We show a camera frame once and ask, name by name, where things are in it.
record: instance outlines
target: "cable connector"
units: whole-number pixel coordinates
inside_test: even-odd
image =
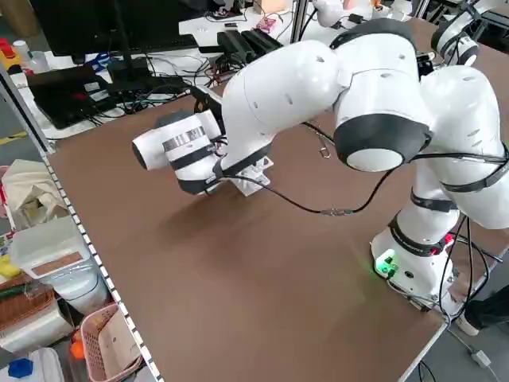
[[[472,352],[471,357],[481,368],[489,368],[490,364],[492,364],[492,361],[482,350],[478,350],[475,353]]]
[[[351,209],[322,209],[320,213],[328,216],[346,216],[353,214],[353,211]]]

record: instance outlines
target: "plastic basket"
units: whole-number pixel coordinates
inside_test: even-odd
[[[139,357],[129,368],[110,379],[106,378],[104,371],[103,356],[99,348],[99,332],[110,321],[115,312],[119,309],[117,304],[113,303],[96,312],[89,314],[81,324],[81,338],[85,353],[85,362],[87,364],[88,378],[91,382],[117,382],[133,373],[142,363]]]

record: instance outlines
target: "desk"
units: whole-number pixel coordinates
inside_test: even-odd
[[[410,24],[426,50],[433,26]],[[482,47],[479,63],[489,61],[506,122],[507,57]],[[130,149],[159,116],[192,105],[180,99],[115,120],[58,142],[48,157],[154,374],[186,382],[404,380],[443,320],[385,286],[371,269],[369,241],[407,200],[412,166],[349,217],[308,214],[270,193],[245,198],[230,184],[193,197],[171,169],[142,170]],[[319,120],[332,131],[331,115]],[[349,170],[319,149],[303,127],[278,135],[272,185],[317,208],[363,202],[379,174]],[[475,227],[474,236],[495,253],[509,242],[505,231]],[[465,253],[454,254],[462,274]]]

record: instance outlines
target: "green light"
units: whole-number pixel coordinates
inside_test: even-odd
[[[398,270],[398,265],[395,262],[396,252],[394,249],[387,249],[377,260],[375,261],[375,266],[378,272],[387,274],[389,270],[393,270],[396,272]]]

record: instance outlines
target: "robotic arm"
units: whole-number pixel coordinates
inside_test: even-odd
[[[169,163],[189,193],[229,179],[249,195],[260,186],[232,178],[269,183],[263,170],[271,164],[266,155],[274,136],[330,108],[338,158],[355,170],[392,170],[423,150],[509,158],[486,77],[453,66],[419,83],[405,24],[372,20],[342,33],[331,48],[303,41],[249,64],[220,100],[223,130],[210,111],[160,121],[161,128],[134,140],[138,160],[147,169]],[[226,138],[226,153],[215,151]],[[452,243],[448,232],[460,211],[486,228],[509,227],[508,170],[507,159],[419,161],[410,200],[373,239],[376,271],[407,293],[436,300]],[[451,263],[445,273],[447,293]]]
[[[440,25],[431,37],[431,48],[449,64],[471,66],[479,53],[478,44],[464,31],[484,12],[504,4],[504,0],[464,1],[457,15]]]

